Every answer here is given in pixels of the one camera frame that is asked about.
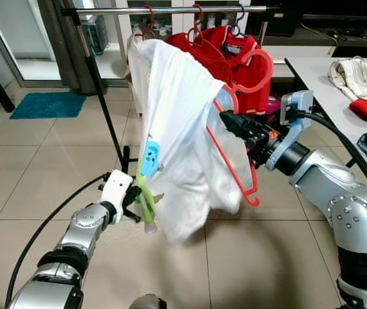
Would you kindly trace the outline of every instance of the white table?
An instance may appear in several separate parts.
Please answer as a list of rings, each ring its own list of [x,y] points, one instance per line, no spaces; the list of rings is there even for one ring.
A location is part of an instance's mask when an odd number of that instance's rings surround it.
[[[314,91],[314,98],[328,115],[334,125],[355,145],[367,162],[367,157],[358,148],[357,141],[367,133],[367,122],[349,109],[350,99],[337,89],[329,80],[331,63],[338,58],[294,58],[287,57],[285,62],[295,77]]]

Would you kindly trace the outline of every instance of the tiled floor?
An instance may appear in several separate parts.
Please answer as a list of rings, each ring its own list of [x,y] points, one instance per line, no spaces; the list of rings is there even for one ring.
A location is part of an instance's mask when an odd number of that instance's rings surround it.
[[[62,89],[22,89],[28,92]],[[111,88],[109,110],[123,144],[138,152],[142,119],[128,89]],[[9,120],[0,110],[0,308],[12,267],[42,219],[71,192],[116,163],[96,97],[73,119]],[[347,160],[339,141],[318,125],[303,143]],[[169,246],[162,229],[152,236],[123,220],[99,239],[84,285],[84,308],[126,309],[156,293],[172,309],[293,308],[340,306],[334,237],[317,209],[281,173],[258,170],[261,205],[242,205],[231,216],[213,212],[184,246]],[[42,233],[30,251],[17,287],[64,232],[72,212],[99,197],[82,193]]]

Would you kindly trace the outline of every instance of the metal rod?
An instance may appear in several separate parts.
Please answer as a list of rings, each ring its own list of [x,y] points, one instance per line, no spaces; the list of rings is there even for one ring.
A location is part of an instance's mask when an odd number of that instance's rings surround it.
[[[263,46],[263,40],[265,38],[265,33],[267,32],[268,22],[263,21],[261,24],[261,30],[259,31],[258,45]]]
[[[278,6],[245,6],[246,12],[265,12],[267,10],[279,10]],[[242,12],[239,6],[203,6],[204,13],[225,12],[238,13]],[[72,15],[74,12],[79,15],[151,15],[148,8],[63,8],[63,16]],[[154,14],[194,14],[199,13],[199,8],[192,6],[153,8]]]

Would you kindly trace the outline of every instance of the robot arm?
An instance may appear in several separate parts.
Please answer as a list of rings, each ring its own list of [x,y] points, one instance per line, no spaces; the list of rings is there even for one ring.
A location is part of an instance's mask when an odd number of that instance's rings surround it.
[[[283,97],[283,109],[309,110],[312,93]],[[290,124],[285,138],[267,125],[232,111],[220,114],[227,129],[244,139],[256,165],[265,164],[289,176],[289,183],[317,206],[334,230],[341,275],[337,286],[347,302],[344,308],[367,309],[367,186],[343,164],[297,143],[309,120]],[[281,121],[285,113],[281,112]]]
[[[16,293],[9,309],[79,309],[82,306],[82,280],[100,234],[116,224],[123,214],[140,218],[126,209],[140,194],[132,187],[132,177],[115,170],[107,180],[102,197],[76,211],[70,225],[53,251],[39,261],[33,276]],[[165,303],[155,295],[137,299],[130,309],[163,309]]]

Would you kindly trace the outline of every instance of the black cable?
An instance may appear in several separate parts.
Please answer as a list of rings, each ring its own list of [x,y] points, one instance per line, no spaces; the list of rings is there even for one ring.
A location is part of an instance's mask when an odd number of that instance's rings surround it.
[[[310,118],[323,126],[327,127],[329,130],[331,130],[343,143],[346,150],[350,153],[353,160],[357,163],[361,171],[364,173],[365,177],[367,177],[367,163],[365,162],[364,158],[360,155],[358,150],[355,148],[355,146],[352,144],[352,142],[342,133],[340,130],[338,130],[336,127],[334,127],[331,123],[329,123],[325,118],[320,117],[315,114],[311,113],[304,113],[302,111],[297,111],[297,115],[300,117],[307,117]]]
[[[63,203],[61,203],[43,222],[42,224],[37,228],[37,230],[34,232],[32,237],[29,239],[28,243],[26,244],[25,248],[23,249],[21,256],[19,256],[19,259],[16,262],[14,271],[12,272],[12,275],[9,280],[9,286],[8,291],[6,293],[6,301],[5,301],[5,309],[8,309],[10,302],[12,301],[12,296],[14,292],[14,286],[17,278],[17,273],[19,272],[20,267],[22,266],[23,259],[26,257],[30,247],[35,242],[36,238],[39,236],[39,234],[42,232],[42,230],[47,226],[47,224],[55,217],[59,211],[63,209],[70,201],[72,201],[79,193],[81,193],[84,189],[89,187],[90,185],[93,185],[95,182],[99,181],[100,179],[107,179],[109,178],[110,173],[105,173],[100,175],[99,177],[96,177],[92,179],[87,184],[83,185],[81,188],[77,189],[71,196],[69,196]]]

